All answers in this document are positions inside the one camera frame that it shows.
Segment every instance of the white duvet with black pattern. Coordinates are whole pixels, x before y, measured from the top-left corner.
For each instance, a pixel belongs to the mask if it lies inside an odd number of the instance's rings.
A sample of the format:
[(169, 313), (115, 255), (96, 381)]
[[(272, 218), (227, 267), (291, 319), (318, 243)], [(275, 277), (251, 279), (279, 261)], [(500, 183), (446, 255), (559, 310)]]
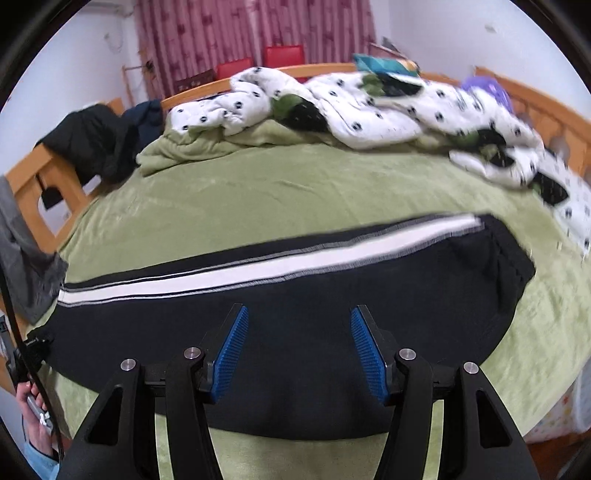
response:
[(548, 151), (544, 152), (538, 171), (566, 191), (566, 200), (551, 206), (550, 210), (566, 236), (586, 257), (591, 250), (591, 187)]
[(392, 75), (418, 85), (418, 93), (373, 98), (360, 88), (364, 75), (331, 73), (302, 85), (278, 70), (253, 67), (230, 78), (231, 92), (175, 107), (171, 126), (180, 133), (191, 127), (223, 127), (226, 135), (233, 135), (269, 117), (271, 99), (292, 93), (313, 103), (330, 132), (355, 150), (408, 142), (429, 130), (457, 136), (493, 128), (509, 147), (505, 152), (515, 160), (511, 166), (497, 167), (458, 150), (450, 152), (451, 161), (507, 187), (523, 187), (534, 177), (544, 154), (541, 137), (484, 90), (468, 93), (446, 83)]

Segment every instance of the purple object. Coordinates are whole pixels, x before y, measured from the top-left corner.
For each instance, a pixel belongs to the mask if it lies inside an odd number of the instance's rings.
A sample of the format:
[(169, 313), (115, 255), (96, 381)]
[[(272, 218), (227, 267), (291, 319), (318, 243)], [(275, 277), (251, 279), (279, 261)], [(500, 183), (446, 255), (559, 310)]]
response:
[(465, 91), (470, 91), (470, 89), (478, 87), (484, 90), (486, 93), (492, 95), (497, 103), (504, 106), (509, 113), (513, 113), (513, 104), (511, 103), (511, 98), (505, 91), (505, 89), (501, 86), (496, 79), (492, 77), (468, 77), (464, 82), (460, 85), (460, 88)]

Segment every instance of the bed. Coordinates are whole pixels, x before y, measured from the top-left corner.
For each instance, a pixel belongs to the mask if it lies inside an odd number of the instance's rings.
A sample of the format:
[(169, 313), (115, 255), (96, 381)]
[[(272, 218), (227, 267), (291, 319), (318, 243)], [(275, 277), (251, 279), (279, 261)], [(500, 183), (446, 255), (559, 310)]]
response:
[[(310, 77), (354, 69), (353, 64), (318, 64), (281, 70)], [(589, 122), (529, 87), (486, 69), (476, 72), (499, 80), (545, 142), (564, 136), (569, 166), (581, 176), (591, 175)], [(457, 84), (437, 74), (423, 77)], [(163, 108), (227, 89), (227, 79), (213, 82), (164, 100)], [(111, 105), (121, 112), (120, 101)], [(39, 215), (41, 190), (35, 175), (56, 186), (72, 212), (57, 235)], [(325, 144), (246, 148), (150, 177), (136, 173), (116, 190), (99, 187), (87, 196), (63, 159), (36, 147), (7, 177), (40, 247), (59, 249), (69, 262), (67, 281), (434, 211), (491, 211), (537, 267), (508, 333), (482, 365), (523, 434), (568, 389), (591, 354), (591, 267), (581, 261), (550, 212), (530, 191), (486, 184), (436, 155), (389, 148), (359, 153)], [(362, 193), (374, 190), (381, 191), (379, 198)], [(563, 244), (560, 250), (558, 243)], [(30, 328), (24, 319), (20, 326), (23, 332)], [(96, 394), (55, 371), (42, 373), (62, 429), (73, 436)], [(442, 412), (438, 403), (425, 475), (429, 480), (437, 476)], [(157, 417), (157, 433), (161, 477), (171, 479), (163, 417)], [(211, 434), (225, 478), (241, 479), (372, 478), (386, 437), (292, 442), (216, 429)]]

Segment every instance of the pink curtain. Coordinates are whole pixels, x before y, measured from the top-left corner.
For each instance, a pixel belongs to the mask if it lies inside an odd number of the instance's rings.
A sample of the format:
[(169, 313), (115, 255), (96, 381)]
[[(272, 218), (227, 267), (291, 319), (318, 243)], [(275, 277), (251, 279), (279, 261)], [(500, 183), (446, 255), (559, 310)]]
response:
[(176, 80), (255, 57), (245, 0), (138, 0), (135, 15), (163, 98)]
[(303, 45), (306, 63), (352, 61), (375, 41), (369, 0), (247, 0), (262, 47)]

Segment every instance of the green blanket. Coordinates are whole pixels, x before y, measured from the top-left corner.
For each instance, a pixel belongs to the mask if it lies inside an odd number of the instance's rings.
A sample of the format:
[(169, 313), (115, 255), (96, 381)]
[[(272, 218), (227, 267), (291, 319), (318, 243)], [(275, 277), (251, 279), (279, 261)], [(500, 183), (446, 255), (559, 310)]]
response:
[[(164, 135), (152, 142), (137, 156), (139, 172), (148, 177), (181, 163), (212, 160), (249, 147), (273, 147), (277, 145), (310, 145), (324, 143), (348, 150), (331, 134), (299, 132), (267, 119), (229, 137), (224, 136), (223, 128), (205, 129), (190, 127), (181, 135), (167, 128)], [(384, 147), (381, 151), (391, 153), (445, 152), (453, 143), (450, 137), (430, 132), (408, 143)]]
[[(429, 212), (492, 212), (531, 250), (537, 267), (512, 326), (483, 365), (520, 431), (529, 431), (591, 351), (591, 270), (550, 212), (533, 193), (486, 184), (444, 157), (293, 143), (301, 144), (242, 146), (148, 177), (136, 172), (80, 218), (61, 250), (70, 264), (67, 280)], [(74, 435), (96, 394), (56, 372), (45, 376), (62, 426)], [(441, 412), (437, 405), (428, 480), (436, 478)], [(161, 417), (157, 432), (162, 478), (171, 479)], [(377, 435), (292, 442), (220, 430), (212, 438), (225, 478), (252, 480), (371, 479), (385, 441)]]

